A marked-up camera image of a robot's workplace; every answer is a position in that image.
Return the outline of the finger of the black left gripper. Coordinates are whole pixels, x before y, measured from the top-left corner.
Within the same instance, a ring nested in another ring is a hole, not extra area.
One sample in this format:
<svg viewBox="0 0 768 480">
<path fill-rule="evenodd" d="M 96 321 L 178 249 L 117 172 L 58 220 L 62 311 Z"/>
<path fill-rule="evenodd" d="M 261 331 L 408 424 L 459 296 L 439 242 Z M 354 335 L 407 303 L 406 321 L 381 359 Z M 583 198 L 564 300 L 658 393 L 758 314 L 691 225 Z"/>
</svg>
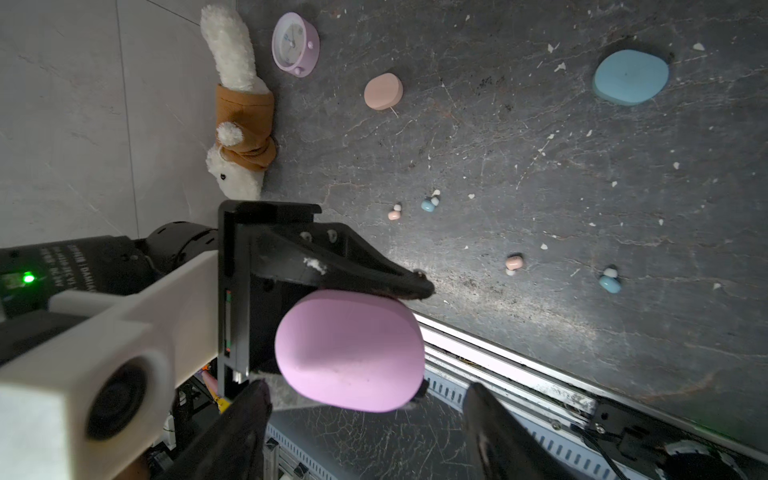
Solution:
<svg viewBox="0 0 768 480">
<path fill-rule="evenodd" d="M 254 273 L 316 289 L 422 300 L 435 286 L 424 273 L 381 254 L 341 223 L 284 224 L 254 229 Z"/>
</svg>

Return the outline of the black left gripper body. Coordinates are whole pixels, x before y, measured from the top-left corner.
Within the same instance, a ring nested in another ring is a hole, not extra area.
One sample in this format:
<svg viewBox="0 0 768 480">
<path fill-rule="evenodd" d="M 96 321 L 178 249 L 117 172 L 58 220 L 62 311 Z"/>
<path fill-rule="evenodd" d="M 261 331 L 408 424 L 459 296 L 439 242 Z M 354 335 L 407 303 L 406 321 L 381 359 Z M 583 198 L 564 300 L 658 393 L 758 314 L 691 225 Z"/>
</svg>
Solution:
<svg viewBox="0 0 768 480">
<path fill-rule="evenodd" d="M 275 336 L 310 287 L 254 273 L 257 228 L 311 223 L 316 204 L 226 200 L 218 212 L 218 394 L 236 398 L 256 375 L 277 374 Z"/>
</svg>

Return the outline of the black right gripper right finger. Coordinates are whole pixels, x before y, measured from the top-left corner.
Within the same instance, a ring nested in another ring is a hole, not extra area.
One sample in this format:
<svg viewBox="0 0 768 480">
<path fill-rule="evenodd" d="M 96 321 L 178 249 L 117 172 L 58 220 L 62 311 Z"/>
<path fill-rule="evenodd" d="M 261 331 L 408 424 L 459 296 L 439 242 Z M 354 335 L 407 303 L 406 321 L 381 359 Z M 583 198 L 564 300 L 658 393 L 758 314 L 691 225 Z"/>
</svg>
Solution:
<svg viewBox="0 0 768 480">
<path fill-rule="evenodd" d="M 462 406 L 467 445 L 485 479 L 572 479 L 481 383 L 469 385 Z"/>
</svg>

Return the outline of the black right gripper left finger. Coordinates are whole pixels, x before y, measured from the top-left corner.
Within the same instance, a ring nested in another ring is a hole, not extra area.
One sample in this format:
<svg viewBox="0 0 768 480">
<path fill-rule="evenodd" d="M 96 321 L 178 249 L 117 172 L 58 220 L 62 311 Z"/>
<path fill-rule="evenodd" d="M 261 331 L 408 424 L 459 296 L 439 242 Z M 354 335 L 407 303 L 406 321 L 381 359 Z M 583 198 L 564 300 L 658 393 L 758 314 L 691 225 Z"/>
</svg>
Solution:
<svg viewBox="0 0 768 480">
<path fill-rule="evenodd" d="M 261 479 L 267 425 L 272 413 L 268 385 L 251 383 L 174 461 L 162 479 Z"/>
</svg>

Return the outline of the pink earbud charging case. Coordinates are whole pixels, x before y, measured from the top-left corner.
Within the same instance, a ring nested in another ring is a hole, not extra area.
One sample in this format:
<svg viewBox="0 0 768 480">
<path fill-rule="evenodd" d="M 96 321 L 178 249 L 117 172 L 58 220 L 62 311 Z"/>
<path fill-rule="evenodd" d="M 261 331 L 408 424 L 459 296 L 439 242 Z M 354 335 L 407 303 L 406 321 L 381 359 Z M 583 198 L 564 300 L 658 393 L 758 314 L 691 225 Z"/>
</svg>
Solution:
<svg viewBox="0 0 768 480">
<path fill-rule="evenodd" d="M 299 394 L 343 409 L 386 413 L 417 396 L 425 346 L 413 312 L 398 300 L 315 291 L 283 317 L 277 366 Z"/>
</svg>

